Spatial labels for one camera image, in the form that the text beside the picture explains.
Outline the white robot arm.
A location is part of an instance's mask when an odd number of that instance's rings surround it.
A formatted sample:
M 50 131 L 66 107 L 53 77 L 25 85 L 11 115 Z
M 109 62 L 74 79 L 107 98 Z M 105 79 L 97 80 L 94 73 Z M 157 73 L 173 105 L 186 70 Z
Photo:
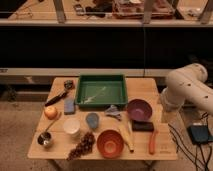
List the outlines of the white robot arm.
M 213 89 L 204 84 L 207 77 L 207 69 L 199 63 L 172 70 L 160 94 L 163 109 L 166 112 L 178 110 L 188 100 L 213 116 Z

